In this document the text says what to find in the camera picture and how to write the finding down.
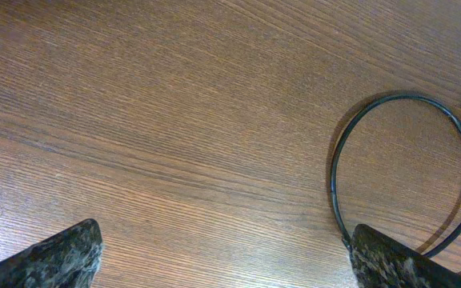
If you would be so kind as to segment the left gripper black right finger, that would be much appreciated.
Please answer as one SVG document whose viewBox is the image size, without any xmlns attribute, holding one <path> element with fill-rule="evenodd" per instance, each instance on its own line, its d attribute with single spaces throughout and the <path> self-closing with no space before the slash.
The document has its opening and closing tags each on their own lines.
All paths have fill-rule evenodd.
<svg viewBox="0 0 461 288">
<path fill-rule="evenodd" d="M 360 288 L 461 288 L 461 275 L 368 225 L 355 227 L 350 245 Z"/>
</svg>

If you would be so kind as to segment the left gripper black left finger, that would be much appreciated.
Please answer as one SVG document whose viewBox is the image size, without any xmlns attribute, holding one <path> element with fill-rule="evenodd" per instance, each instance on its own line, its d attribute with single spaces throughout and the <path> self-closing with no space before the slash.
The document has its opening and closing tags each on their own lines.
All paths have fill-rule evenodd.
<svg viewBox="0 0 461 288">
<path fill-rule="evenodd" d="M 93 218 L 0 262 L 0 288 L 90 288 L 103 252 Z"/>
</svg>

